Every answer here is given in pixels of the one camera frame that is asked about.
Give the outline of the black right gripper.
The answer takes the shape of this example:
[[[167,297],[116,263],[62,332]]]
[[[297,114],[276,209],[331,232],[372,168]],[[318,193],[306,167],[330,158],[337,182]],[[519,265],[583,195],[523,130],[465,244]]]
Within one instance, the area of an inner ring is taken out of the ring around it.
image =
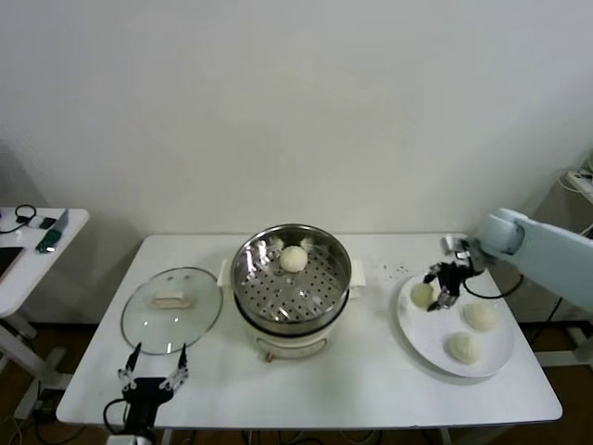
[[[427,310],[433,312],[450,309],[457,302],[461,285],[468,277],[469,267],[466,265],[455,262],[439,262],[432,265],[424,276],[423,282],[432,283],[437,278],[441,289],[436,300],[428,306]]]

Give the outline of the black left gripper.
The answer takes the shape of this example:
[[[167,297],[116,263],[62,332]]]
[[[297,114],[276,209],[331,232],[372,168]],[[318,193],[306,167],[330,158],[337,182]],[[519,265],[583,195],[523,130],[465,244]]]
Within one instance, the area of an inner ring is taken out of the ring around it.
[[[140,351],[141,343],[138,343],[125,366],[118,370],[118,379],[124,388],[135,384],[134,388],[122,391],[124,400],[129,404],[125,421],[127,429],[153,428],[159,407],[172,400],[172,393],[175,393],[188,377],[186,344],[183,344],[177,367],[167,378],[136,378],[133,381],[133,371]]]

